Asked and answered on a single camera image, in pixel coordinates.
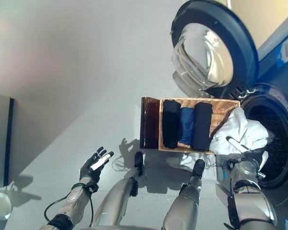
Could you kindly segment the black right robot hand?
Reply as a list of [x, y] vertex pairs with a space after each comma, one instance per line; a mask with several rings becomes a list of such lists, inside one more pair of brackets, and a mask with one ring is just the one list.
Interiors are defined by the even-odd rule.
[[261, 172], [262, 168], [265, 166], [269, 153], [264, 149], [254, 149], [251, 150], [246, 146], [242, 145], [240, 142], [236, 141], [234, 138], [227, 136], [226, 140], [229, 144], [235, 147], [239, 152], [241, 152], [245, 158], [251, 159], [257, 165], [257, 176], [259, 179], [264, 179], [266, 175]]

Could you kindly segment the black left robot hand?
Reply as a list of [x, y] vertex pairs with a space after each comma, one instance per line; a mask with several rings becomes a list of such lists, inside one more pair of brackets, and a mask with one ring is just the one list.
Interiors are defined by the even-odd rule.
[[80, 168], [79, 184], [97, 184], [100, 180], [102, 170], [113, 155], [114, 152], [107, 151], [104, 147], [96, 150]]

